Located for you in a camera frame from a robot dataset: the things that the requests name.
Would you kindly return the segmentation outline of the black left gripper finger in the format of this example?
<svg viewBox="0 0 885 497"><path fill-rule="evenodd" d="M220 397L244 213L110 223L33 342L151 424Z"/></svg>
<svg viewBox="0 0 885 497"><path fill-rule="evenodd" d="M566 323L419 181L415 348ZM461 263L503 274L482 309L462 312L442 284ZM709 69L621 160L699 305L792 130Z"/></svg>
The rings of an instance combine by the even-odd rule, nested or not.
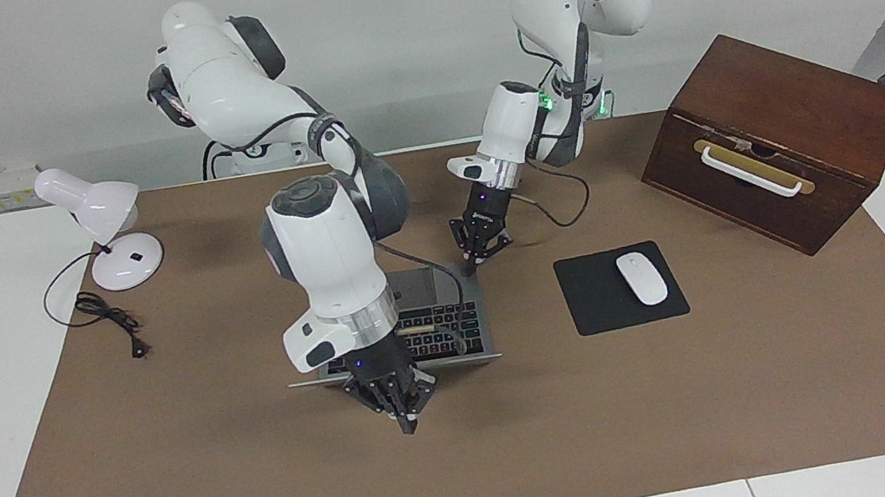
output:
<svg viewBox="0 0 885 497"><path fill-rule="evenodd" d="M477 271L479 256L476 255L475 238L472 224L467 227L466 221L452 222L451 232L463 255L462 275L466 278L474 276Z"/></svg>
<svg viewBox="0 0 885 497"><path fill-rule="evenodd" d="M501 252L503 248L510 246L513 242L512 236L508 234L508 229L502 228L493 236L477 235L474 240L475 261L479 266L489 258L495 256L497 252Z"/></svg>

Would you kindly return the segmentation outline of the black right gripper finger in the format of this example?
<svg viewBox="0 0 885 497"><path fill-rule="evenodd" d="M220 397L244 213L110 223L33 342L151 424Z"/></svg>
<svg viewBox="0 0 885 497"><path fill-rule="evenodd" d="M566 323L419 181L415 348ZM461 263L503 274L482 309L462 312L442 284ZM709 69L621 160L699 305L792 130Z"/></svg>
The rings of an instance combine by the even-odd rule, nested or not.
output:
<svg viewBox="0 0 885 497"><path fill-rule="evenodd" d="M370 380L369 383L352 382L343 384L344 392L351 398L374 410L376 414L386 414L400 426L402 434L408 435L409 424L403 393L397 389L395 381L389 378Z"/></svg>
<svg viewBox="0 0 885 497"><path fill-rule="evenodd" d="M407 435L414 435L419 420L420 413L429 399L436 391L436 376L429 372L421 371L419 368L412 369L412 377L410 386L404 393L404 419L406 424Z"/></svg>

